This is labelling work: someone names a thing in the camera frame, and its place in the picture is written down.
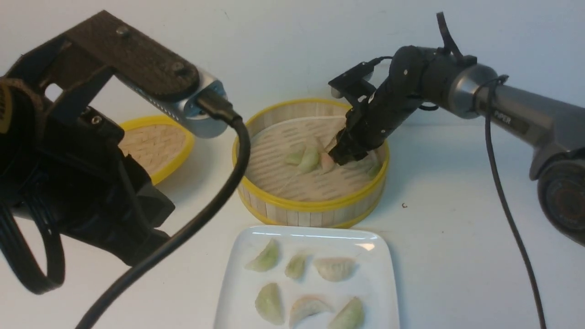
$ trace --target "black strap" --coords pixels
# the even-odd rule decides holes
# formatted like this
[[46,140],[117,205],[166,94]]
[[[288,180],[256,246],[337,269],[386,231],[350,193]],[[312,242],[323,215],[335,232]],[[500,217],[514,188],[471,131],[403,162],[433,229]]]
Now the black strap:
[[43,294],[65,281],[65,255],[61,236],[44,202],[27,194],[24,204],[30,211],[41,237],[47,258],[47,275],[40,269],[10,209],[0,203],[0,249],[20,282],[32,293]]
[[444,47],[439,49],[439,52],[445,55],[453,53],[453,56],[455,56],[457,62],[462,63],[463,55],[461,54],[459,47],[457,47],[455,40],[453,40],[453,37],[451,37],[451,33],[449,32],[449,28],[447,28],[447,21],[445,20],[445,15],[443,12],[437,13],[437,21],[439,23],[439,30],[441,32],[441,36],[443,37],[444,44]]

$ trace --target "bamboo steamer lid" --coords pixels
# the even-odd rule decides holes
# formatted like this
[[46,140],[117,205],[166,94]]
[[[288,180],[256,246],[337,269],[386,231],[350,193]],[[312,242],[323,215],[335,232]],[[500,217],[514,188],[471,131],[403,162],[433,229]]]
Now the bamboo steamer lid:
[[158,184],[189,156],[195,139],[181,125],[165,115],[147,116],[124,122],[124,138],[119,144]]
[[[252,154],[238,188],[246,208],[265,224],[347,228],[372,212],[384,190],[390,161],[388,145],[375,150],[375,158],[297,174],[284,163],[290,147],[317,138],[329,150],[345,124],[349,107],[327,100],[297,100],[277,104],[247,122]],[[238,141],[234,143],[235,163]],[[382,162],[373,179],[367,172]]]

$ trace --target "table surface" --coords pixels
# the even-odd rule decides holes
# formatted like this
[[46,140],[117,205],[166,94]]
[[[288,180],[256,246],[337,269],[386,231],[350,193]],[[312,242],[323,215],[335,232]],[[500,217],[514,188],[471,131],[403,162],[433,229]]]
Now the table surface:
[[[185,165],[159,187],[177,205],[163,224],[178,231],[219,190],[232,164],[227,132],[198,140]],[[403,126],[389,138],[391,164],[377,209],[355,226],[390,247],[402,328],[537,328],[518,248],[498,200],[483,127]],[[494,130],[495,155],[512,214],[539,283],[549,328],[585,323],[585,248],[557,232],[528,179],[532,150]],[[30,221],[19,221],[44,261]],[[212,328],[237,235],[259,225],[237,195],[182,248],[144,275],[95,328]],[[25,290],[0,261],[2,328],[73,328],[127,267],[112,255],[63,238],[67,278],[42,296]]]

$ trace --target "white plate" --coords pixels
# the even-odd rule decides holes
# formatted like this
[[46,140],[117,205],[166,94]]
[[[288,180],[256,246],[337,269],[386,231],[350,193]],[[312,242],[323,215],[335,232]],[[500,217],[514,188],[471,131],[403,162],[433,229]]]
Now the white plate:
[[[264,273],[244,269],[271,238],[280,244],[278,265]],[[299,251],[313,258],[351,257],[358,269],[350,279],[333,283],[323,280],[311,262],[302,282],[284,275],[288,261]],[[284,305],[285,324],[274,326],[256,312],[254,301],[260,289],[278,283]],[[244,230],[233,245],[215,314],[215,329],[288,328],[290,308],[304,295],[321,297],[334,309],[306,318],[295,329],[326,328],[353,297],[364,303],[366,321],[362,329],[399,329],[398,300],[390,251],[379,235],[352,229],[287,226],[258,226]]]

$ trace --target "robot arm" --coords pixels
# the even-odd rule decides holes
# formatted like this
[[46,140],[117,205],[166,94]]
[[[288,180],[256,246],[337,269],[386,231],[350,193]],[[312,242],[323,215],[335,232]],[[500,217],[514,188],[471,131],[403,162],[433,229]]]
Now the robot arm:
[[[112,76],[198,137],[238,117],[219,80],[105,11],[23,55],[0,78],[0,250],[33,293],[63,283],[60,234],[129,266],[170,240],[156,228],[174,205],[122,154],[122,128],[89,106]],[[63,90],[54,102],[51,84]],[[13,215],[38,226],[47,275]]]
[[423,102],[464,119],[485,116],[487,86],[494,84],[491,117],[535,149],[529,177],[539,180],[545,214],[556,228],[585,245],[585,109],[497,84],[497,73],[473,56],[462,56],[442,13],[438,19],[445,46],[398,49],[379,88],[365,78],[381,58],[330,81],[333,95],[345,97],[353,108],[329,154],[340,165],[362,159]]

